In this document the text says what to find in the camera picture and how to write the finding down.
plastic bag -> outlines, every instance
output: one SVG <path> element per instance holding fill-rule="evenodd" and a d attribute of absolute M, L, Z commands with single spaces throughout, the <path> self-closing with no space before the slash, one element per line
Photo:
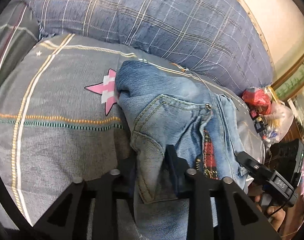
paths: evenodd
<path fill-rule="evenodd" d="M 271 113 L 264 116 L 268 122 L 268 127 L 263 139 L 268 143 L 278 143 L 287 134 L 294 120 L 292 110 L 278 100 L 273 101 L 271 105 Z"/>
<path fill-rule="evenodd" d="M 242 96 L 244 102 L 255 106 L 259 114 L 271 113 L 271 98 L 264 93 L 263 89 L 246 89 Z"/>

silver screw head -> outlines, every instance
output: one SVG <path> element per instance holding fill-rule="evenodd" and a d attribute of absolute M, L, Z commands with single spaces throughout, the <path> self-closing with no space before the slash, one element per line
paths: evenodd
<path fill-rule="evenodd" d="M 74 177 L 73 178 L 73 183 L 74 184 L 79 184 L 83 181 L 83 179 L 81 177 Z"/>
<path fill-rule="evenodd" d="M 196 169 L 187 169 L 186 172 L 187 172 L 187 174 L 195 175 L 196 174 Z"/>
<path fill-rule="evenodd" d="M 118 169 L 114 169 L 110 171 L 110 174 L 115 176 L 115 175 L 119 175 L 121 172 Z"/>
<path fill-rule="evenodd" d="M 224 177 L 223 178 L 223 181 L 226 183 L 226 184 L 231 184 L 233 182 L 232 178 L 230 177 Z"/>

pink star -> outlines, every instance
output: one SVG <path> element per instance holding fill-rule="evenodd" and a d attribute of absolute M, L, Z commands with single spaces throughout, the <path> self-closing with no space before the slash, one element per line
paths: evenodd
<path fill-rule="evenodd" d="M 105 103 L 105 115 L 108 115 L 112 106 L 116 104 L 114 97 L 115 77 L 116 72 L 113 69 L 109 69 L 108 75 L 103 77 L 102 83 L 85 87 L 89 91 L 102 95 L 101 103 Z"/>

beige wall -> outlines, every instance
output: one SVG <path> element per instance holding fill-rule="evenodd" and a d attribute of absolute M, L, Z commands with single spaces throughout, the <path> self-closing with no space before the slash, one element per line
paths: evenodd
<path fill-rule="evenodd" d="M 265 36 L 279 78 L 304 53 L 304 16 L 292 0 L 244 1 Z"/>

green plant pattern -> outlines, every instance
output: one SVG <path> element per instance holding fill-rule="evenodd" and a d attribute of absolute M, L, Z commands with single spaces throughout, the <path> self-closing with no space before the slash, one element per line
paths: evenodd
<path fill-rule="evenodd" d="M 296 72 L 286 80 L 279 88 L 275 90 L 280 100 L 284 99 L 289 93 L 295 90 L 304 82 L 304 63 L 296 70 Z"/>

